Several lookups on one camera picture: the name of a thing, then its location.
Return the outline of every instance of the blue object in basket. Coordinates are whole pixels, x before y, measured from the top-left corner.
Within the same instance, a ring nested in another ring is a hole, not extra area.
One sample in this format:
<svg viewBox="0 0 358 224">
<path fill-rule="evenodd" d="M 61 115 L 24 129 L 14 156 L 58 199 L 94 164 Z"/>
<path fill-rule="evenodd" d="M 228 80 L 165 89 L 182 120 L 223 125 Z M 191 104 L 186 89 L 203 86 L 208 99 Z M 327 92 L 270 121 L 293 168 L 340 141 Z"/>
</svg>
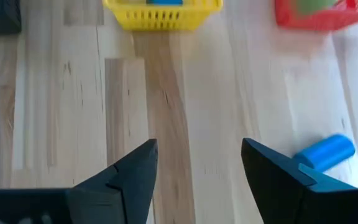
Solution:
<svg viewBox="0 0 358 224">
<path fill-rule="evenodd" d="M 350 139 L 342 134 L 335 134 L 307 147 L 293 159 L 314 170 L 324 172 L 353 156 L 355 151 Z"/>
<path fill-rule="evenodd" d="M 182 5 L 182 0 L 147 0 L 147 4 L 161 4 L 161 5 Z"/>
</svg>

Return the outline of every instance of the green object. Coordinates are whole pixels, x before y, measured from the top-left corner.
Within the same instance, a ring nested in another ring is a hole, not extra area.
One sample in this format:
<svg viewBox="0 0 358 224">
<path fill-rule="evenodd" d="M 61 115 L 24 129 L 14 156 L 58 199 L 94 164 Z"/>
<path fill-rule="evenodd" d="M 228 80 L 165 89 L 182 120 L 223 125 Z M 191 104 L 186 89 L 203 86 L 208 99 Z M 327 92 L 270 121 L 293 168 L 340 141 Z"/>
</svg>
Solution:
<svg viewBox="0 0 358 224">
<path fill-rule="evenodd" d="M 309 16 L 317 11 L 332 7 L 337 0 L 294 0 L 295 9 L 301 16 Z"/>
</svg>

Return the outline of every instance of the plastic basket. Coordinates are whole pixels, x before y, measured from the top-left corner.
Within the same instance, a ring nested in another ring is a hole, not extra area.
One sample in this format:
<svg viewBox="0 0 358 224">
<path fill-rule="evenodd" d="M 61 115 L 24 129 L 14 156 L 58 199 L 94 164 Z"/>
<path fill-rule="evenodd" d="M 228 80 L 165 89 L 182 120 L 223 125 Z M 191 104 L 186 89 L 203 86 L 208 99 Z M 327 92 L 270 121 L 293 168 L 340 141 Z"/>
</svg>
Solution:
<svg viewBox="0 0 358 224">
<path fill-rule="evenodd" d="M 223 0 L 185 0 L 177 6 L 124 1 L 103 0 L 103 4 L 127 30 L 194 30 L 223 5 Z"/>
<path fill-rule="evenodd" d="M 342 0 L 332 8 L 302 17 L 292 9 L 291 1 L 275 0 L 277 24 L 296 29 L 330 31 L 358 22 L 358 0 Z"/>
</svg>

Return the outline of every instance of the black object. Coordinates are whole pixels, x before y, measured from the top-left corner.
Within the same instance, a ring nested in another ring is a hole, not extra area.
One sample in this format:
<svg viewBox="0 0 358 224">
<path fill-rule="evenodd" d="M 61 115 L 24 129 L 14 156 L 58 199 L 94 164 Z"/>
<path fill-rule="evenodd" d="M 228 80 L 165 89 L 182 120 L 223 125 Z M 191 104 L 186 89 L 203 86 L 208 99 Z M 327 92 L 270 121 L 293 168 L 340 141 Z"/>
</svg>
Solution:
<svg viewBox="0 0 358 224">
<path fill-rule="evenodd" d="M 358 189 L 252 140 L 242 162 L 265 224 L 358 223 Z"/>
<path fill-rule="evenodd" d="M 150 139 L 70 189 L 0 190 L 0 222 L 144 224 L 157 173 Z"/>
<path fill-rule="evenodd" d="M 19 0 L 0 0 L 0 34 L 17 34 L 21 30 Z"/>
</svg>

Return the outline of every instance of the red basket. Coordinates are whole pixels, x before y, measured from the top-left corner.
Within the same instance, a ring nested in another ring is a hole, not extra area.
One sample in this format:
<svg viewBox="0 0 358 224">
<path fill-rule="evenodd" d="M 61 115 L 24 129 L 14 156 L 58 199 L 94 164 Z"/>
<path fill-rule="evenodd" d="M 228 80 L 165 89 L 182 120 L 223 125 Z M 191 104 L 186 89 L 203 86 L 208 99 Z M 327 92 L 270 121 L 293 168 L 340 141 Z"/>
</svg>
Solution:
<svg viewBox="0 0 358 224">
<path fill-rule="evenodd" d="M 297 15 L 291 1 L 296 0 L 275 0 L 276 21 L 279 26 L 330 31 L 358 22 L 358 0 L 341 0 L 332 8 L 311 16 Z"/>
</svg>

